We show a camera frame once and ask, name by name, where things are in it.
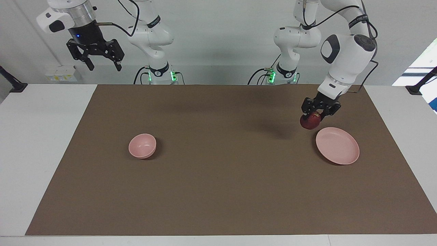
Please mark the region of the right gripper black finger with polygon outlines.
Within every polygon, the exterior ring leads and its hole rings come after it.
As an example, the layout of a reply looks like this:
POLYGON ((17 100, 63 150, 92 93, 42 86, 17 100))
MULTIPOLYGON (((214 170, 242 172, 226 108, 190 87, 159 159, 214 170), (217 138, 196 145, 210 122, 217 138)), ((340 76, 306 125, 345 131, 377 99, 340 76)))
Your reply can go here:
POLYGON ((103 40, 102 55, 114 63, 114 66, 118 72, 121 71, 121 62, 125 56, 125 53, 123 52, 117 39, 111 39, 110 41, 103 40))
POLYGON ((70 54, 74 60, 79 60, 86 64, 90 71, 94 70, 94 64, 91 59, 88 57, 89 52, 85 50, 83 53, 80 52, 79 48, 81 45, 76 43, 73 39, 67 41, 67 48, 70 51, 70 54))

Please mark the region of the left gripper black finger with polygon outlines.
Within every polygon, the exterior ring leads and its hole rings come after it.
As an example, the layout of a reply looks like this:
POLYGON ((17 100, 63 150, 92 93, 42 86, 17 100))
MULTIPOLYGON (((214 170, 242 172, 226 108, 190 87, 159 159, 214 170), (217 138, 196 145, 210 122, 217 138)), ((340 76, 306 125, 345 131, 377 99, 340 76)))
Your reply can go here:
POLYGON ((327 116, 333 116, 339 109, 341 108, 341 104, 333 104, 326 106, 325 109, 323 109, 322 113, 320 114, 321 121, 323 121, 324 118, 327 116))
POLYGON ((303 115, 308 115, 308 114, 315 112, 316 109, 314 106, 313 99, 305 98, 303 103, 302 103, 301 110, 302 110, 303 115))

